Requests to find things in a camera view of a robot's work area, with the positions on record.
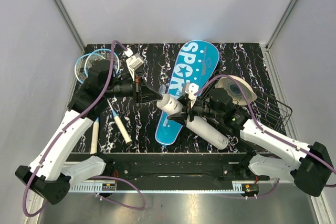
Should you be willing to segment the white shuttlecock tube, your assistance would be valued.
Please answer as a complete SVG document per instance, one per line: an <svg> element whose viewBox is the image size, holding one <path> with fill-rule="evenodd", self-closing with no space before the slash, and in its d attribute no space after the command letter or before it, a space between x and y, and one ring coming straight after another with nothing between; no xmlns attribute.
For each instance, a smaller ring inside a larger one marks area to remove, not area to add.
<svg viewBox="0 0 336 224"><path fill-rule="evenodd" d="M165 94L161 100L156 102L156 106L162 110L155 133L155 139L161 145L173 144L182 127L186 127L219 150L227 147L228 138L199 116L196 116L193 121L183 120L182 123L168 119L168 116L182 111L182 104L172 95Z"/></svg>

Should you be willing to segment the clear plastic tube lid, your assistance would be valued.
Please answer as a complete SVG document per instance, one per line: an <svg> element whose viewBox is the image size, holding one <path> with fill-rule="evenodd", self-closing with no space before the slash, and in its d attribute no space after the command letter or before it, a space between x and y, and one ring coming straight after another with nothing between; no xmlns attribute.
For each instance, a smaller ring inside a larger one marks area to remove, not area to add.
<svg viewBox="0 0 336 224"><path fill-rule="evenodd" d="M160 86L160 88L159 88L159 93L161 94L161 95L164 95L164 94L166 94L166 85L161 85Z"/></svg>

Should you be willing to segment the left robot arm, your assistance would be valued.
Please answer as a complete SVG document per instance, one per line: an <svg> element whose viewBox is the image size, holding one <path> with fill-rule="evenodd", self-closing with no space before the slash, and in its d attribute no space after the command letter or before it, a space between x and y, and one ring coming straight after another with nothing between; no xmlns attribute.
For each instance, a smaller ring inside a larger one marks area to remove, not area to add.
<svg viewBox="0 0 336 224"><path fill-rule="evenodd" d="M162 97L140 75L142 59L132 56L126 63L129 72L120 76L113 73L110 60L92 64L49 143L28 166L20 165L15 171L27 190L55 205L64 199L71 186L91 177L107 180L113 175L111 161L102 154L93 154L73 168L63 165L80 137L106 109L109 98L132 97L135 103L144 104Z"/></svg>

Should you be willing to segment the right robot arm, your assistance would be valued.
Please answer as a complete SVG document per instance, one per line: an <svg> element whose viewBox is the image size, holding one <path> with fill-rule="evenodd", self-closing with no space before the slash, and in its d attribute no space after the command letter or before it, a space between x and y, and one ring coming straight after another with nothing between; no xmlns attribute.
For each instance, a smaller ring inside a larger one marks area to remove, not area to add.
<svg viewBox="0 0 336 224"><path fill-rule="evenodd" d="M200 136L219 150L228 145L227 136L259 145L275 154L274 158L254 154L238 167L236 175L244 180L268 176L293 182L310 196L320 196L335 171L326 147L312 145L280 134L247 114L230 91L215 88L209 101L200 101L191 93L179 99L165 94L166 105L161 110L174 121Z"/></svg>

